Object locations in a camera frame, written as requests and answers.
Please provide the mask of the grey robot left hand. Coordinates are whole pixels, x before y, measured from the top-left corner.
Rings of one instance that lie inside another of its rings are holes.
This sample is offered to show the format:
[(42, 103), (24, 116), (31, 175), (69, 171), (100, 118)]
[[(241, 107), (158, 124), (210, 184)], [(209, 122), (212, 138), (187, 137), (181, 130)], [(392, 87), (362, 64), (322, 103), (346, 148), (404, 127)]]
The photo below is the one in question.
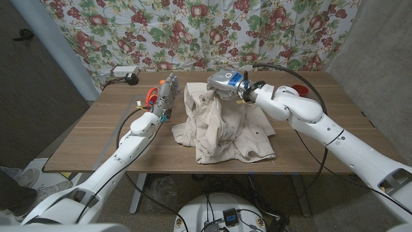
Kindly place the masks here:
[(170, 119), (171, 108), (179, 91), (178, 78), (174, 73), (171, 73), (161, 85), (151, 112), (161, 119)]

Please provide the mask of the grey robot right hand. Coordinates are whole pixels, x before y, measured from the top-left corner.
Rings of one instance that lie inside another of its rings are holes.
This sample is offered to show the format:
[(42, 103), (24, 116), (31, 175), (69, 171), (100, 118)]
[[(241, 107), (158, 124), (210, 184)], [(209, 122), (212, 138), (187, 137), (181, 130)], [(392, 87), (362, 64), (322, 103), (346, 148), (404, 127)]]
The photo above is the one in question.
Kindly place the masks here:
[(207, 79), (207, 90), (214, 93), (224, 101), (229, 101), (239, 97), (243, 99), (244, 93), (248, 89), (248, 72), (224, 68)]

